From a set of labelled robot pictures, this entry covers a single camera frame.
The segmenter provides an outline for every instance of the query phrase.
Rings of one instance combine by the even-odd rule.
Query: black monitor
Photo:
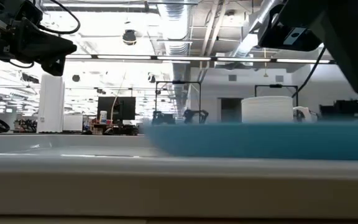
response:
[[[98,119],[100,111],[107,111],[107,119],[111,117],[111,107],[115,96],[101,96],[98,100]],[[113,120],[134,120],[136,97],[118,97],[113,110]]]

